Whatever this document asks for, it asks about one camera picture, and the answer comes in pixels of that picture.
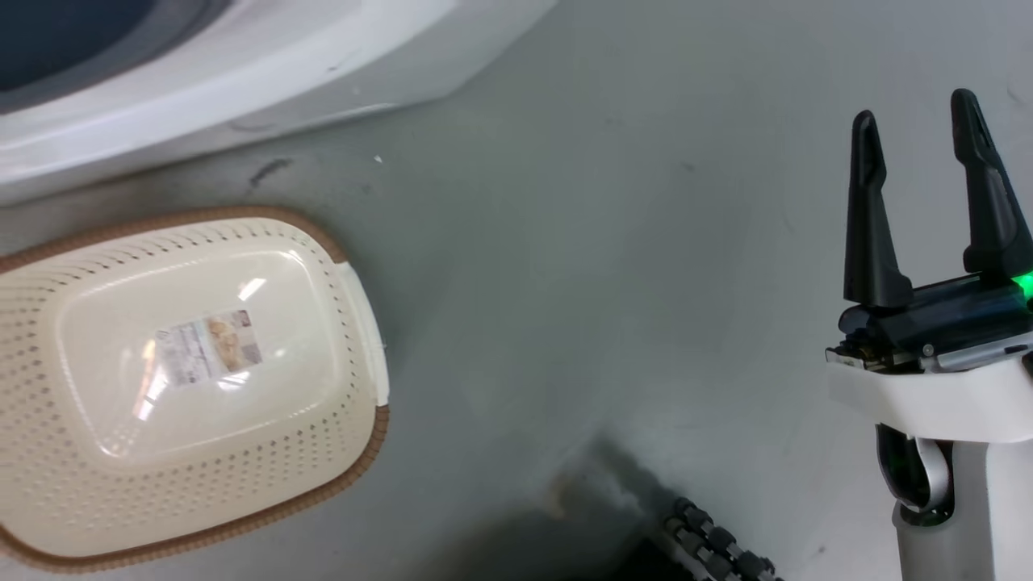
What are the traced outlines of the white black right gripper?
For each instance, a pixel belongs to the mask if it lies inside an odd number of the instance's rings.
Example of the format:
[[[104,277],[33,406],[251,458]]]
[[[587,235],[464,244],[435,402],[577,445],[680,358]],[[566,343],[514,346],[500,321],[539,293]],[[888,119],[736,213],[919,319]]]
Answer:
[[[860,306],[842,313],[844,336],[826,350],[829,394],[908,437],[1029,441],[1033,234],[970,89],[952,92],[951,124],[968,201],[965,269],[1014,278],[969,275],[914,295],[894,250],[876,118],[860,111],[850,136],[843,269],[843,298]]]

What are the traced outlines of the white washing machine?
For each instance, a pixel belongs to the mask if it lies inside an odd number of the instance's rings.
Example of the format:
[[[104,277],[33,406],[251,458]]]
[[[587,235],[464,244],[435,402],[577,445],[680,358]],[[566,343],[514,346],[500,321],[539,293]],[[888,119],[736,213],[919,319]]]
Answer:
[[[0,0],[0,208],[449,95],[558,0]]]

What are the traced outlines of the paper label in basket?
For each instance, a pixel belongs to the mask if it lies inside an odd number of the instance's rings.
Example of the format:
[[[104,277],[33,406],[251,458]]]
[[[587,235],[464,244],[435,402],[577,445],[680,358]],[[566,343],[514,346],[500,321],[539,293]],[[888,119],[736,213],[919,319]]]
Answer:
[[[263,362],[254,324],[243,309],[160,328],[155,350],[175,387],[237,376]]]

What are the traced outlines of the cream perforated laundry basket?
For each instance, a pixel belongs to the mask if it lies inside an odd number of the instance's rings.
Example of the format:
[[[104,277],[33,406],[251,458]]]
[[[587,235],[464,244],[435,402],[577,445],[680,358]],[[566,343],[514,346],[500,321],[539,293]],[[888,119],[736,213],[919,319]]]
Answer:
[[[156,331],[240,309],[262,364],[171,386]],[[357,482],[388,400],[358,273],[295,211],[193,210],[0,255],[0,554],[85,573],[252,532]]]

